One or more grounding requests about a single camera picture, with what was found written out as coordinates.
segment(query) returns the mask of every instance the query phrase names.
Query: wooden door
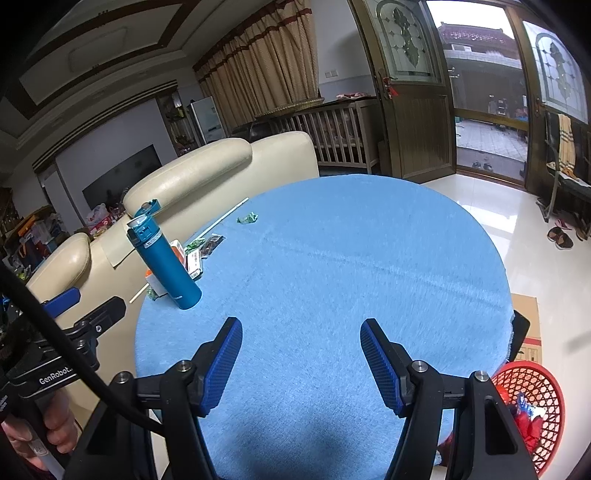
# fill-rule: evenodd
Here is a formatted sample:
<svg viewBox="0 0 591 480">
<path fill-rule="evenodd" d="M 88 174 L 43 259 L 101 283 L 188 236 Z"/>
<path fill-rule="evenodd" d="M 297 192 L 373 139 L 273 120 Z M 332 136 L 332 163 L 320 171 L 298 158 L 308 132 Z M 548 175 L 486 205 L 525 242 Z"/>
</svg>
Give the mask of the wooden door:
<svg viewBox="0 0 591 480">
<path fill-rule="evenodd" d="M 348 1 L 384 114 L 390 159 L 382 173 L 417 183 L 455 173 L 451 85 L 427 5 Z"/>
<path fill-rule="evenodd" d="M 508 7 L 525 67 L 530 112 L 530 161 L 525 188 L 547 197 L 553 177 L 546 168 L 545 113 L 563 113 L 588 129 L 591 89 L 576 60 L 560 38 L 537 16 Z"/>
</svg>

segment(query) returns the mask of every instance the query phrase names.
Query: blue water bottle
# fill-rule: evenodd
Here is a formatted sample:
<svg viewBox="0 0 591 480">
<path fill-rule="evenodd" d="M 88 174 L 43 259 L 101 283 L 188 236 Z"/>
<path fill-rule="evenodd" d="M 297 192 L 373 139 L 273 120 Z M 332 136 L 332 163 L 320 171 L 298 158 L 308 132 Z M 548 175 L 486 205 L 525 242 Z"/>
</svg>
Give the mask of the blue water bottle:
<svg viewBox="0 0 591 480">
<path fill-rule="evenodd" d="M 155 222 L 151 213 L 141 209 L 127 225 L 127 238 L 138 251 L 148 268 L 154 273 L 171 298 L 182 310 L 195 306 L 201 299 L 201 289 L 191 279 L 184 265 Z"/>
</svg>

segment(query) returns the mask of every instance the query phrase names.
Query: stained glass window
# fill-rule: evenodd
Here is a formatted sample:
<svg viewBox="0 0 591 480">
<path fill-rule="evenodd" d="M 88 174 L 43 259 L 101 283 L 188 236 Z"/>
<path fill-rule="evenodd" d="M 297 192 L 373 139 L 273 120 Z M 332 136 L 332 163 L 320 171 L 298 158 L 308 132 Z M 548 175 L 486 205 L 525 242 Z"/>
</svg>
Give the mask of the stained glass window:
<svg viewBox="0 0 591 480">
<path fill-rule="evenodd" d="M 587 99 L 579 65 L 550 30 L 523 22 L 540 78 L 542 102 L 585 123 Z"/>
<path fill-rule="evenodd" d="M 396 80 L 438 83 L 433 46 L 416 1 L 365 0 L 379 37 L 389 75 Z"/>
</svg>

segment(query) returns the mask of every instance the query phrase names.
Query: cream leather sofa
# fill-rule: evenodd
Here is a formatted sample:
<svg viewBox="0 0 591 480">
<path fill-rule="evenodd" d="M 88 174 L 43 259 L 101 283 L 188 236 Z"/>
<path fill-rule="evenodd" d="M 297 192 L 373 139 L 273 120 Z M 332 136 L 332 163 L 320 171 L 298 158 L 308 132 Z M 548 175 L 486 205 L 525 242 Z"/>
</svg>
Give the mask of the cream leather sofa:
<svg viewBox="0 0 591 480">
<path fill-rule="evenodd" d="M 124 205 L 133 216 L 142 203 L 158 199 L 156 221 L 168 240 L 186 242 L 246 197 L 300 180 L 318 177 L 310 137 L 288 132 L 249 144 L 228 138 L 188 153 L 136 184 Z M 53 298 L 70 287 L 80 289 L 80 303 L 57 318 L 62 328 L 112 296 L 126 302 L 125 317 L 99 339 L 99 375 L 110 382 L 120 371 L 135 373 L 135 325 L 145 293 L 130 300 L 145 285 L 146 266 L 126 237 L 125 215 L 89 243 L 78 233 L 61 245 L 35 273 L 27 286 L 39 299 Z M 97 399 L 78 381 L 68 387 L 73 410 L 86 421 Z"/>
</svg>

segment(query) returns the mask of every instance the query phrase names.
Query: blue tablecloth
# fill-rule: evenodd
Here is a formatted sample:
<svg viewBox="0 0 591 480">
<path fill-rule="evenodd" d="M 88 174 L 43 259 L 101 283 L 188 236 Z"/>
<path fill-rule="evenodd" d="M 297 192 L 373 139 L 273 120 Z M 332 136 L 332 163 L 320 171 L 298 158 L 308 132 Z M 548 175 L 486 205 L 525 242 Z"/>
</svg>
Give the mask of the blue tablecloth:
<svg viewBox="0 0 591 480">
<path fill-rule="evenodd" d="M 236 222 L 251 211 L 256 223 Z M 213 233 L 226 239 L 203 261 L 194 308 L 144 301 L 136 363 L 139 375 L 162 373 L 228 316 L 242 321 L 228 386 L 201 421 L 227 480 L 383 478 L 403 421 L 363 356 L 368 317 L 442 373 L 493 373 L 506 358 L 503 263 L 470 214 L 426 187 L 369 175 L 302 181 L 249 200 Z"/>
</svg>

